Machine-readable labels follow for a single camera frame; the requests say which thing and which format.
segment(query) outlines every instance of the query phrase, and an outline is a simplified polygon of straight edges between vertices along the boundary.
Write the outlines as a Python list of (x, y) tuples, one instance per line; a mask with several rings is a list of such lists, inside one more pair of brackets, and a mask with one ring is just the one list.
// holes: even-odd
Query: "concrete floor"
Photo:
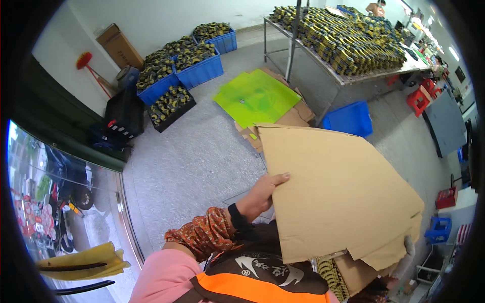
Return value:
[[(221, 55), (224, 74), (191, 89), (197, 102), (193, 109), (163, 133), (149, 124), (134, 142), (123, 181), (133, 228), (145, 258), (163, 246), (167, 229), (180, 228), (193, 216), (204, 215), (210, 206), (224, 207), (237, 201), (266, 170), (264, 155), (237, 134), (233, 120), (211, 99), (222, 84), (241, 72), (265, 66), (262, 29), (239, 33), (237, 40), (236, 51)], [(287, 45), (282, 34), (268, 28), (269, 51)], [(287, 57), (285, 51), (272, 58), (284, 70)], [(273, 64), (266, 66), (277, 72)], [(291, 82), (317, 116), (389, 90), (380, 80), (355, 84), (338, 93), (329, 76), (298, 49)], [(451, 173), (460, 176), (460, 166), (456, 153), (438, 158), (423, 117), (417, 118), (405, 102), (408, 93), (408, 89), (396, 91), (369, 101), (374, 133), (367, 140), (426, 203), (424, 231), (434, 212), (437, 193), (449, 187)], [(270, 210), (258, 220), (268, 221), (271, 215)], [(415, 263), (421, 263), (426, 254), (421, 238)]]

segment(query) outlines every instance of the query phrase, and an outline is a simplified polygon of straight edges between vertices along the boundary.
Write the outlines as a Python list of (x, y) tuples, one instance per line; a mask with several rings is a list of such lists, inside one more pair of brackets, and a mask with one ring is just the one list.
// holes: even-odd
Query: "black plastic crate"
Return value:
[(169, 126), (171, 126), (177, 119), (179, 119), (181, 116), (183, 116), (186, 112), (188, 112), (192, 107), (196, 105), (194, 96), (187, 91), (187, 94), (191, 97), (191, 100), (186, 102), (184, 106), (180, 107), (177, 111), (175, 111), (173, 114), (167, 117), (167, 119), (161, 123), (159, 123), (157, 126), (155, 126), (155, 123), (153, 123), (153, 120), (150, 118), (150, 121), (153, 124), (153, 127), (158, 130), (158, 132), (162, 132), (166, 130)]
[(145, 103), (136, 95), (136, 87), (127, 87), (112, 97), (104, 114), (106, 132), (125, 142), (143, 133)]

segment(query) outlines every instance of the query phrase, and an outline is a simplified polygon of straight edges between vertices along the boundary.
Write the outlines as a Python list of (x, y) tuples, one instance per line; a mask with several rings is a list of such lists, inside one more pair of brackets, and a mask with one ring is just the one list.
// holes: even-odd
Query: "metal table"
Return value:
[[(290, 77), (291, 77), (291, 66), (292, 66), (293, 57), (294, 57), (294, 49), (300, 48), (337, 85), (338, 92), (337, 92), (337, 95), (332, 100), (332, 102), (337, 98), (341, 88), (343, 88), (345, 86), (349, 86), (349, 85), (356, 84), (356, 83), (364, 83), (364, 82), (382, 79), (382, 78), (385, 78), (385, 77), (391, 77), (391, 76), (395, 76), (395, 75), (400, 75), (400, 74), (404, 74), (404, 73), (419, 73), (421, 71), (425, 71), (425, 70), (430, 68), (429, 65), (425, 64), (423, 61), (421, 61), (421, 60), (416, 61), (407, 52), (405, 52), (405, 56), (406, 56), (407, 61), (404, 62), (403, 66), (401, 68), (391, 69), (391, 70), (375, 70), (375, 71), (372, 71), (370, 73), (358, 75), (358, 76), (340, 76), (339, 74), (337, 74), (333, 70), (332, 66), (328, 62), (322, 60), (320, 58), (320, 56), (315, 51), (313, 51), (313, 50), (307, 48), (305, 45), (303, 45), (303, 42), (300, 39), (294, 38), (293, 33), (284, 29), (283, 26), (281, 26), (281, 24), (272, 22), (269, 19), (269, 17), (264, 17), (263, 21), (264, 21), (264, 23), (263, 23), (263, 25), (264, 25), (263, 26), (263, 28), (264, 28), (264, 61), (267, 62), (267, 59), (269, 59), (273, 64), (275, 64), (275, 66), (278, 68), (278, 70), (282, 74), (285, 75), (285, 80), (288, 82), (288, 84), (290, 86), (292, 86), (291, 81), (290, 81)], [(294, 25), (293, 25), (294, 29), (296, 27), (296, 24), (298, 24), (298, 22), (299, 22), (299, 19), (295, 18)], [(274, 50), (274, 51), (270, 51), (270, 52), (267, 51), (267, 49), (266, 49), (266, 24), (267, 23), (270, 24), (272, 27), (274, 27), (280, 33), (282, 33), (283, 35), (285, 35), (286, 37), (288, 37), (290, 39), (290, 42), (291, 42), (290, 48), (278, 49), (278, 50)], [(290, 49), (291, 49), (291, 52), (290, 52), (290, 56), (288, 58), (288, 63), (287, 63), (286, 69), (285, 69), (286, 71), (283, 72), (283, 70), (270, 57), (270, 54), (281, 52), (281, 51), (286, 51), (286, 50), (290, 50)], [(316, 121), (317, 124), (319, 124), (321, 122), (324, 115), (325, 115), (325, 112), (322, 113), (318, 117), (318, 120)]]

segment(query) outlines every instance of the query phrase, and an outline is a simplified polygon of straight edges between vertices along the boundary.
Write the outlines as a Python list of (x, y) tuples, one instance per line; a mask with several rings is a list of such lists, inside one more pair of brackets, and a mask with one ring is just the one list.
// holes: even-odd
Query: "red box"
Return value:
[(456, 186), (444, 191), (440, 191), (438, 193), (438, 198), (436, 198), (436, 209), (455, 206), (457, 198), (458, 191), (456, 190)]

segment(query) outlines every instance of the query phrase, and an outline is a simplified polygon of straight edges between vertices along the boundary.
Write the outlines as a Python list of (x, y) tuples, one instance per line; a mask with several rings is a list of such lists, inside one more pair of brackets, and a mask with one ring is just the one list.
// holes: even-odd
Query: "hand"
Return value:
[(271, 195), (276, 186), (290, 179), (290, 173), (268, 176), (264, 174), (249, 191), (248, 195), (236, 203), (239, 213), (245, 215), (248, 222), (254, 221), (261, 213), (270, 209), (273, 201)]

